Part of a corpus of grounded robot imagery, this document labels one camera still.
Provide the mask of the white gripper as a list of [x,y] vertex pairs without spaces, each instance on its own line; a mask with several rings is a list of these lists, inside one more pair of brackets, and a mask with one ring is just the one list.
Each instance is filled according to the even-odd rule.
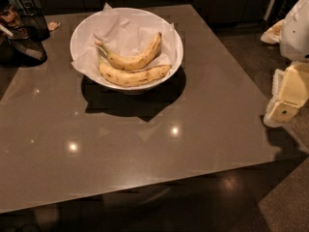
[[309,100],[309,0],[298,0],[287,13],[280,33],[280,53],[293,62],[276,70],[264,124],[279,128],[288,123]]

